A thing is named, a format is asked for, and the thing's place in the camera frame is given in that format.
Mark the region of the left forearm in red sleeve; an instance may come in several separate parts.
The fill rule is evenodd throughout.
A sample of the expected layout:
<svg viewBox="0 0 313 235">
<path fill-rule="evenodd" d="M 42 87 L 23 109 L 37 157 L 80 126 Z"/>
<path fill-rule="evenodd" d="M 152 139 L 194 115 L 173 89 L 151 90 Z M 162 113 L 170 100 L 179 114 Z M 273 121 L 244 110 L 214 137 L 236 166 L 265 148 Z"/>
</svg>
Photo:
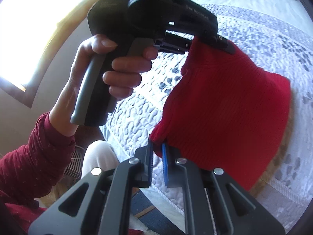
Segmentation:
<svg viewBox="0 0 313 235">
<path fill-rule="evenodd" d="M 62 178 L 75 150 L 74 136 L 63 136 L 42 114 L 28 143 L 1 158 L 1 198 L 31 205 L 51 191 Z"/>
</svg>

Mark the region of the person's left hand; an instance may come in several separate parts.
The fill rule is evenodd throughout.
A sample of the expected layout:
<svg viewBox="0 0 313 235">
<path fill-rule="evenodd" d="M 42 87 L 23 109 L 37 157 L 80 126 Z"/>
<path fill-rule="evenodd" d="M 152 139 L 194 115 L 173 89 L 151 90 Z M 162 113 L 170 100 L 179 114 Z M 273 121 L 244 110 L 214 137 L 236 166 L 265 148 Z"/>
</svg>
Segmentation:
<svg viewBox="0 0 313 235">
<path fill-rule="evenodd" d="M 73 136 L 78 126 L 70 123 L 84 73 L 95 54 L 106 54 L 113 51 L 117 44 L 103 34 L 97 34 L 83 41 L 77 50 L 69 79 L 60 93 L 55 105 L 49 112 L 51 125 L 63 136 Z M 112 71 L 104 73 L 102 81 L 109 85 L 109 93 L 117 100 L 129 97 L 133 88 L 140 85 L 141 73 L 152 68 L 158 50 L 150 46 L 140 56 L 118 57 L 112 62 Z"/>
</svg>

